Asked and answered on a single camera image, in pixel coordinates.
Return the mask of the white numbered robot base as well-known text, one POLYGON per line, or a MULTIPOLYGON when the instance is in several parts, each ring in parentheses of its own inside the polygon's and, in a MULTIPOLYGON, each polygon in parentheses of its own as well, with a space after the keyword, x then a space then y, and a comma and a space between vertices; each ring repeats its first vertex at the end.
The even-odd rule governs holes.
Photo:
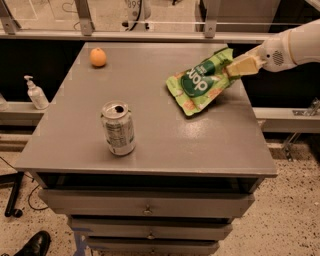
POLYGON ((150 0, 125 0, 128 17, 122 22, 127 31, 147 31, 151 16, 150 0))

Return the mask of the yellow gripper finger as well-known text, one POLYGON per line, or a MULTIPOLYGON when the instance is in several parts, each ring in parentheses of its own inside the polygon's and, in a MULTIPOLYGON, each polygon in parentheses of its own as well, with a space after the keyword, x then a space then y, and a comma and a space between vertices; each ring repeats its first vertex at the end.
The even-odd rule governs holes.
POLYGON ((257 74, 265 61, 257 55, 241 55, 226 67, 229 77, 257 74))
POLYGON ((242 53, 239 55, 239 58, 245 58, 245 57, 259 57, 259 49, 261 48, 260 45, 242 53))

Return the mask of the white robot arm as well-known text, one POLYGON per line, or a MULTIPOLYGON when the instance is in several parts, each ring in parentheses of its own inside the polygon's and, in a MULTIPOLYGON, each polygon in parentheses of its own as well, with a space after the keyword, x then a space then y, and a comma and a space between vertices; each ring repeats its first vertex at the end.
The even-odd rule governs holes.
POLYGON ((280 72, 320 62, 320 20, 285 30, 236 57, 226 67, 230 77, 257 74, 261 68, 280 72))

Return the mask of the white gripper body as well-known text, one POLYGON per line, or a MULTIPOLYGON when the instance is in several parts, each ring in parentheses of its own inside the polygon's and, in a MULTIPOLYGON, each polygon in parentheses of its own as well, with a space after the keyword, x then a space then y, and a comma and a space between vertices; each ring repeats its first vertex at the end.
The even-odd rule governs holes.
POLYGON ((263 60, 263 68, 270 72, 280 72, 296 67, 290 52, 290 30, 275 34, 265 40, 258 49, 263 60))

